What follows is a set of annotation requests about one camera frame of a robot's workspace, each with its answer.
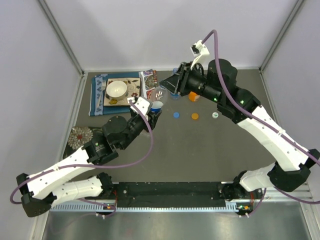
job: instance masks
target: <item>floor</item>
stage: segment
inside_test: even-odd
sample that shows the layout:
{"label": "floor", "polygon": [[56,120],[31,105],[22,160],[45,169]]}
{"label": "floor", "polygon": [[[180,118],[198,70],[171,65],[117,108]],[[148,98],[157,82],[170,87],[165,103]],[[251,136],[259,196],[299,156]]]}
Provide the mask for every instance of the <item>floor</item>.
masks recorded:
{"label": "floor", "polygon": [[[113,115],[89,116],[91,79],[98,73],[89,73],[85,85],[77,126],[101,127]],[[161,81],[171,75],[159,71]],[[271,115],[263,83],[258,70],[239,70],[237,85],[250,90]],[[169,100],[163,106],[154,129],[154,149],[150,157],[133,167],[107,171],[115,182],[207,182],[232,181],[243,170],[255,170],[274,162],[273,157],[250,134],[228,118],[212,118],[216,104],[205,98],[191,102],[187,96]],[[173,117],[174,112],[180,118]],[[193,120],[192,113],[199,119]],[[122,114],[129,119],[128,113]],[[119,157],[111,165],[134,162],[148,151],[150,139],[141,134],[126,149],[118,150]],[[87,172],[87,177],[95,171]]]}
{"label": "floor", "polygon": [[[77,126],[101,127],[112,115],[89,117],[90,73],[77,118]],[[159,72],[158,79],[171,72]],[[270,105],[257,70],[240,70],[238,85],[250,90],[271,115]],[[154,129],[151,156],[130,168],[107,171],[114,182],[232,181],[243,170],[274,162],[273,157],[247,132],[216,112],[204,98],[170,100]],[[173,118],[179,112],[180,118]],[[198,113],[197,121],[191,119]],[[148,150],[148,134],[141,134],[112,165],[136,161]],[[87,172],[80,178],[95,175]],[[309,240],[310,234],[297,202],[265,202],[253,217],[235,213],[124,213],[106,220],[81,212],[50,212],[42,240]]]}

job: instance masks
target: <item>blue placemat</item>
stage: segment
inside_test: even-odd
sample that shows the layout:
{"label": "blue placemat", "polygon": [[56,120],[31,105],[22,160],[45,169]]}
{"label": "blue placemat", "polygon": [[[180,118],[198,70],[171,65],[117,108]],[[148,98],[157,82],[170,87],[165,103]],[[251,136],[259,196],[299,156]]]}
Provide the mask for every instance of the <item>blue placemat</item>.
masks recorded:
{"label": "blue placemat", "polygon": [[91,101],[89,116],[100,116],[107,114],[120,114],[129,113],[129,106],[104,106],[104,94],[102,92],[102,81],[108,81],[108,79],[116,78],[139,78],[139,72],[123,72],[123,73],[111,73],[111,74],[98,74],[91,79]]}

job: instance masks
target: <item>white wall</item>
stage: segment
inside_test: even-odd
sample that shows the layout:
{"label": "white wall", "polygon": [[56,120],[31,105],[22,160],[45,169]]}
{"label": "white wall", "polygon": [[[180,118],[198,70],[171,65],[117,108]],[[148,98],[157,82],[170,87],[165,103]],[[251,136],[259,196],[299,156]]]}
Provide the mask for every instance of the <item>white wall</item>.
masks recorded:
{"label": "white wall", "polygon": [[[260,67],[296,0],[46,0],[85,70],[172,69],[211,29],[220,56]],[[207,46],[213,55],[213,40]]]}
{"label": "white wall", "polygon": [[[319,12],[320,1],[305,1],[264,76],[282,126],[306,148],[320,151]],[[320,169],[311,172],[309,186],[320,200]]]}
{"label": "white wall", "polygon": [[9,196],[56,161],[79,76],[35,0],[1,1],[0,33],[0,239],[26,240],[34,218]]}

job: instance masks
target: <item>fork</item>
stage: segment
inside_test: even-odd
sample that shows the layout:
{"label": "fork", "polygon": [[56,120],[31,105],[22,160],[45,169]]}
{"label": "fork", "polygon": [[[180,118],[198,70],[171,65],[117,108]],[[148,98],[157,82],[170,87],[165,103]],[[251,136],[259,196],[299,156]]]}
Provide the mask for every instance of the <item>fork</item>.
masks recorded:
{"label": "fork", "polygon": [[98,99],[98,102],[97,102],[97,104],[96,104],[96,107],[99,107],[99,105],[100,105],[100,100],[101,100],[101,96],[104,94],[104,90],[106,89],[106,87],[107,87],[107,81],[102,81],[102,84],[101,84],[101,94],[100,94],[100,96],[99,96],[99,99]]}

